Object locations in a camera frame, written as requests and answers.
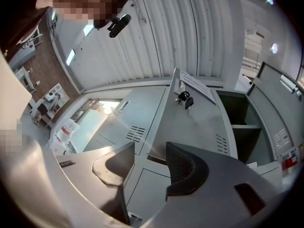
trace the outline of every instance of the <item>key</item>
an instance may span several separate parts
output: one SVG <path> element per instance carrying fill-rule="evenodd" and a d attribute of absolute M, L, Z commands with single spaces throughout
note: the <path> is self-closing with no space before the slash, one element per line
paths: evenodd
<path fill-rule="evenodd" d="M 177 104 L 181 105 L 183 101 L 186 101 L 190 97 L 188 91 L 183 91 L 179 94 L 178 98 L 176 98 Z"/>
<path fill-rule="evenodd" d="M 185 109 L 188 111 L 188 118 L 190 118 L 190 110 L 191 110 L 193 104 L 194 104 L 193 98 L 189 97 L 185 104 Z"/>

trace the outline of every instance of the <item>white sign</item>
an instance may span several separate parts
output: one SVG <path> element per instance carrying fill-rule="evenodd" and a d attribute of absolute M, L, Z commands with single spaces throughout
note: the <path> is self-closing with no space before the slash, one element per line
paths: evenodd
<path fill-rule="evenodd" d="M 180 80 L 184 82 L 185 84 L 189 85 L 190 87 L 196 89 L 200 93 L 202 93 L 206 98 L 208 98 L 210 101 L 212 101 L 214 104 L 217 104 L 215 102 L 215 99 L 213 97 L 213 94 L 211 90 L 202 84 L 199 80 L 192 77 L 190 74 L 187 74 L 185 71 L 180 71 Z"/>

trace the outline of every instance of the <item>person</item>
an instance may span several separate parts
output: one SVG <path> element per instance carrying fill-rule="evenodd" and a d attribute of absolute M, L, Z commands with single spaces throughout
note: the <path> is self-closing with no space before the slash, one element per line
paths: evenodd
<path fill-rule="evenodd" d="M 57 105 L 58 100 L 60 100 L 61 96 L 60 94 L 55 94 L 55 97 L 52 101 L 44 100 L 37 108 L 37 113 L 35 115 L 34 123 L 36 126 L 40 127 L 39 122 L 42 119 L 42 117 L 48 113 L 48 111 L 53 111 Z"/>
<path fill-rule="evenodd" d="M 49 7 L 65 19 L 93 19 L 105 26 L 128 0 L 1 0 L 0 49 L 9 62 L 35 32 Z"/>

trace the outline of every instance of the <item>brick wall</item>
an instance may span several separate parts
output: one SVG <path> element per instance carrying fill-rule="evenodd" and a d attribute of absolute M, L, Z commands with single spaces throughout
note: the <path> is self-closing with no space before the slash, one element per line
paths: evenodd
<path fill-rule="evenodd" d="M 55 123 L 61 114 L 79 97 L 79 94 L 66 77 L 54 52 L 46 16 L 42 18 L 39 24 L 39 31 L 43 34 L 43 42 L 35 47 L 36 55 L 25 62 L 23 66 L 26 70 L 32 69 L 30 78 L 33 83 L 40 81 L 40 84 L 36 87 L 36 92 L 32 96 L 35 102 L 41 99 L 58 83 L 60 83 L 61 87 L 70 98 L 70 100 L 56 113 L 52 120 L 52 122 Z"/>

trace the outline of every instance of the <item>cabinet compartment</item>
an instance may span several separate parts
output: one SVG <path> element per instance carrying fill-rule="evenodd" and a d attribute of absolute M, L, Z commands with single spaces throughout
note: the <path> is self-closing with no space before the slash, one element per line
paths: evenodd
<path fill-rule="evenodd" d="M 227 112 L 237 145 L 238 159 L 258 166 L 274 161 L 265 127 L 245 94 L 217 91 Z"/>

